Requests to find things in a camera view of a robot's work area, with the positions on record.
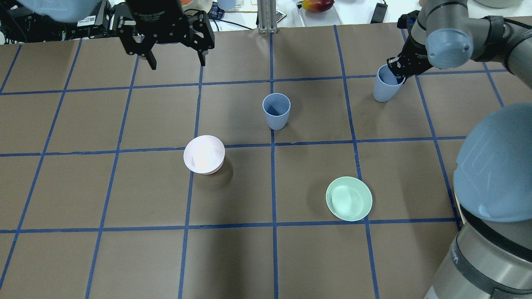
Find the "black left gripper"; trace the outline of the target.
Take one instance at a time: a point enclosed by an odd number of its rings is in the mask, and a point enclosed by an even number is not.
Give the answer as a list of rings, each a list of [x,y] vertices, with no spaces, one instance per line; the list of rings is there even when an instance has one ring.
[[[184,10],[180,0],[126,0],[131,17],[118,19],[117,35],[125,53],[139,55],[152,70],[157,60],[155,44],[181,43],[197,51],[202,67],[208,51],[214,49],[214,32],[205,11]]]

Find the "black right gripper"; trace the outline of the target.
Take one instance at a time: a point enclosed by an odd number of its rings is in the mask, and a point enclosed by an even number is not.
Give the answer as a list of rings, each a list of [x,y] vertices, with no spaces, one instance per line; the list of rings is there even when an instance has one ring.
[[[387,59],[387,66],[395,76],[397,84],[403,84],[403,80],[414,75],[420,75],[431,68],[428,61],[426,46],[420,44],[413,37],[411,31],[418,19],[418,12],[410,12],[401,15],[397,21],[398,29],[406,29],[409,36],[397,57]]]

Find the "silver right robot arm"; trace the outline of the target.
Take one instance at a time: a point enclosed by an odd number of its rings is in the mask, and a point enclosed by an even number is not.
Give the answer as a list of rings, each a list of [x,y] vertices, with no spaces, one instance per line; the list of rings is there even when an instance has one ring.
[[[399,79],[432,67],[500,62],[531,86],[531,26],[502,16],[473,19],[465,0],[428,0],[399,19],[409,36],[387,60]],[[454,194],[463,227],[426,299],[530,299],[532,106],[506,105],[485,117],[458,152]]]

